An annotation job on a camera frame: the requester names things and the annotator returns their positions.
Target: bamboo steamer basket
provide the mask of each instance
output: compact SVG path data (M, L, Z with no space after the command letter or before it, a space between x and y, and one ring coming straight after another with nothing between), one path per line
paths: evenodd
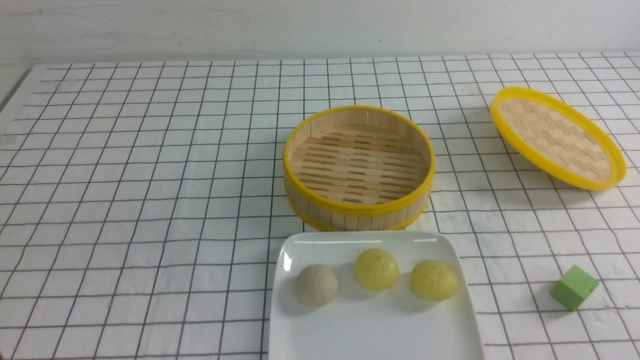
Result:
M345 106L309 117L284 147L289 204L322 231L398 230L427 206L433 146L410 120Z

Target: woven bamboo lid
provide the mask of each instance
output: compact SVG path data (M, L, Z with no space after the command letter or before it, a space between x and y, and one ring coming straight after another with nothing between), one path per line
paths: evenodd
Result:
M565 103L526 88L505 88L491 106L504 139L558 179L586 190L606 190L626 174L615 143Z

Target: white plate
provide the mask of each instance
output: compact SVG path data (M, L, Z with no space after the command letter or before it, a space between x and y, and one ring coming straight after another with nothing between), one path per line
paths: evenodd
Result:
M365 290L353 275L354 260L369 248L388 251L400 266L397 284L382 293ZM434 304L412 293L409 275L425 259L445 261L458 273L453 298ZM294 294L296 276L311 264L333 267L339 281L336 298L319 309L305 307ZM453 246L442 235L417 231L291 236L276 267L269 358L483 360L476 313Z

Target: grid tablecloth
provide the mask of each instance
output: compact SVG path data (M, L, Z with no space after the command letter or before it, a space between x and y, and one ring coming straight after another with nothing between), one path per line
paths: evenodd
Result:
M640 357L640 52L48 66L0 145L0 351L14 359L267 359L272 275L311 231L284 196L293 127L366 104L437 154L411 229L444 233L488 359ZM499 137L487 106L528 86L624 150L589 193ZM575 313L548 294L578 264Z

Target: white wall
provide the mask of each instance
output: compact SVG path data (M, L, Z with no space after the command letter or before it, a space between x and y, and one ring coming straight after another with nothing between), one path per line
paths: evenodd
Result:
M639 0L0 1L0 65L620 49Z

